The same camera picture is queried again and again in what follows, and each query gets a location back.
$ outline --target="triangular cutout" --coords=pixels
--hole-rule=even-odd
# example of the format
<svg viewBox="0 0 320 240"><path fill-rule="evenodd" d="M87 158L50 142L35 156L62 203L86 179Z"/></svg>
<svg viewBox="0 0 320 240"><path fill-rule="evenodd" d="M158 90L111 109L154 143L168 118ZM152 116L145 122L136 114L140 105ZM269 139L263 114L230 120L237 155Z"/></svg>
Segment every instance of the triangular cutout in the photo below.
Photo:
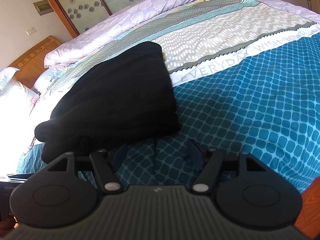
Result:
<svg viewBox="0 0 320 240"><path fill-rule="evenodd" d="M68 158L63 158L48 169L48 171L66 171L68 165Z"/></svg>
<svg viewBox="0 0 320 240"><path fill-rule="evenodd" d="M266 171L258 163L256 163L253 159L246 158L246 161L247 161L247 171Z"/></svg>

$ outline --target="human hand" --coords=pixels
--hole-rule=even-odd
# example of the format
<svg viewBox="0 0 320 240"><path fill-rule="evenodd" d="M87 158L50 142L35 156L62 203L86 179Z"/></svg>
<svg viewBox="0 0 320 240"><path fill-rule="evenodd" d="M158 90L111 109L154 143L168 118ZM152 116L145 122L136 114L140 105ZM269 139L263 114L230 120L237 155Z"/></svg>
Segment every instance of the human hand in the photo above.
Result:
<svg viewBox="0 0 320 240"><path fill-rule="evenodd" d="M16 220L12 216L8 216L6 219L0 221L0 237L7 235L16 224Z"/></svg>

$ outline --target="beige patterned fabric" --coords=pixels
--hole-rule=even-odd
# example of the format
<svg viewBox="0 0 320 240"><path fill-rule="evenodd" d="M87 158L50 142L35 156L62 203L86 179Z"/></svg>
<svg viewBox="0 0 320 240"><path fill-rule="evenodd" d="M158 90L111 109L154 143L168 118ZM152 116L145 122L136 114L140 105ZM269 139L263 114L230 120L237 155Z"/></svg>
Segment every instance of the beige patterned fabric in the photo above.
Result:
<svg viewBox="0 0 320 240"><path fill-rule="evenodd" d="M260 3L170 32L153 41L161 45L165 64L171 72L203 57L215 57L221 50L230 48L225 53L232 52L232 47L253 42L262 34L276 33L307 22L296 14Z"/></svg>

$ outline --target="blue patterned bed sheet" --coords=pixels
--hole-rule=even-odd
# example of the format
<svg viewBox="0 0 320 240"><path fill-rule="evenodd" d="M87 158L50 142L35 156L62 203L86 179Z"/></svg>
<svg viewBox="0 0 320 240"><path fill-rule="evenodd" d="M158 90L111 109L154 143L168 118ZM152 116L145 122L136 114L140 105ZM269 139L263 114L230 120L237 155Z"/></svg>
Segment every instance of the blue patterned bed sheet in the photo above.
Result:
<svg viewBox="0 0 320 240"><path fill-rule="evenodd" d="M174 87L180 132L130 145L117 172L121 183L190 186L198 176L185 151L192 138L228 154L250 152L305 190L320 175L319 38L292 41ZM44 166L41 147L20 161L18 172Z"/></svg>

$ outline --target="ribbed gray panel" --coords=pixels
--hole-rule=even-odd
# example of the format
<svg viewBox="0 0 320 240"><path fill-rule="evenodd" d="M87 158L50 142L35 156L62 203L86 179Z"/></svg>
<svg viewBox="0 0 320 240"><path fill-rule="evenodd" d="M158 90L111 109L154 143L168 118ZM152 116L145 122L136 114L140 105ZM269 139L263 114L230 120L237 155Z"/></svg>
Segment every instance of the ribbed gray panel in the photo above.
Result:
<svg viewBox="0 0 320 240"><path fill-rule="evenodd" d="M242 228L221 216L208 197L190 194L183 186L130 186L123 194L104 197L77 224L58 229L22 225L5 239L307 240L294 227L271 232Z"/></svg>

